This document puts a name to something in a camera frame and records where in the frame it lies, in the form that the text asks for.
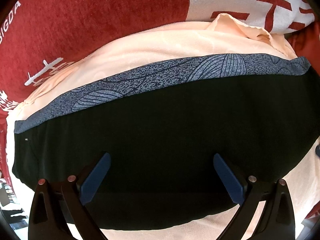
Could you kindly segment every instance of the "white letter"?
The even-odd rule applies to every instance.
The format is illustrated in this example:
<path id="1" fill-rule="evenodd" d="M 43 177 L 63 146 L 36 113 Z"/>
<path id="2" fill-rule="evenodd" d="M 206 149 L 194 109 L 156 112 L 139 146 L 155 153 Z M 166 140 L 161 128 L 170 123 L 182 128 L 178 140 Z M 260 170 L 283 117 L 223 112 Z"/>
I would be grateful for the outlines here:
<path id="1" fill-rule="evenodd" d="M 17 8 L 21 5 L 19 1 L 16 2 L 16 5 L 14 6 L 14 14 L 17 12 Z"/>
<path id="2" fill-rule="evenodd" d="M 13 19 L 13 11 L 10 11 L 10 13 L 9 13 L 9 24 L 11 24 L 12 19 Z"/>
<path id="3" fill-rule="evenodd" d="M 8 27 L 9 27 L 8 19 L 6 19 L 6 20 L 4 21 L 4 24 L 3 24 L 3 30 L 4 30 L 4 32 L 6 32 L 6 31 L 8 30 Z"/>

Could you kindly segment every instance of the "gray patterned strip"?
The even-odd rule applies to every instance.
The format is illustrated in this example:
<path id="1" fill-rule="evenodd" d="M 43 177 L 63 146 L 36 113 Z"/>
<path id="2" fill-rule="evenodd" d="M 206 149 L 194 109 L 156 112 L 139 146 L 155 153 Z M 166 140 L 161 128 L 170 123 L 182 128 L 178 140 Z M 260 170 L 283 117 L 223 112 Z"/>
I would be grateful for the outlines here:
<path id="1" fill-rule="evenodd" d="M 14 132 L 118 98 L 186 82 L 241 75 L 303 75 L 309 68 L 304 57 L 285 60 L 268 54 L 218 54 L 151 63 L 62 94 L 28 119 L 16 121 Z"/>

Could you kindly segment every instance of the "metal pin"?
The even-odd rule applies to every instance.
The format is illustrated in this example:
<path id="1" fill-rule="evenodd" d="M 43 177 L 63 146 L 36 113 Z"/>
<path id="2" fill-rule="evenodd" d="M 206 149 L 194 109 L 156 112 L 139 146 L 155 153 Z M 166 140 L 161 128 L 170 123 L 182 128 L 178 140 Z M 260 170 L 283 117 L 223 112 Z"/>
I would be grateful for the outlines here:
<path id="1" fill-rule="evenodd" d="M 43 185 L 45 183 L 45 179 L 40 179 L 39 181 L 38 181 L 38 184 L 39 185 Z"/>
<path id="2" fill-rule="evenodd" d="M 257 181 L 257 178 L 255 176 L 249 176 L 249 181 L 251 182 L 256 182 Z"/>
<path id="3" fill-rule="evenodd" d="M 70 175 L 69 177 L 68 177 L 68 181 L 69 182 L 73 182 L 73 181 L 75 181 L 76 180 L 76 176 L 75 175 Z"/>
<path id="4" fill-rule="evenodd" d="M 280 180 L 279 180 L 279 183 L 280 183 L 280 185 L 282 185 L 282 186 L 285 186 L 285 184 L 287 184 L 284 179 L 280 179 Z"/>

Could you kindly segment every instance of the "black fabric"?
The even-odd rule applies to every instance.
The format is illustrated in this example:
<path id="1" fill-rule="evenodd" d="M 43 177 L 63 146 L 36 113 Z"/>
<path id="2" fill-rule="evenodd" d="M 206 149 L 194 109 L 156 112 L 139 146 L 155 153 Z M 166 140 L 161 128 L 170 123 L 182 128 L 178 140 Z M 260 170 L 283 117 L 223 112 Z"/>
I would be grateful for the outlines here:
<path id="1" fill-rule="evenodd" d="M 32 189 L 78 174 L 102 150 L 111 168 L 86 205 L 100 228 L 168 228 L 234 206 L 214 171 L 220 153 L 276 181 L 320 135 L 319 76 L 201 80 L 117 99 L 15 135 L 13 173 Z"/>

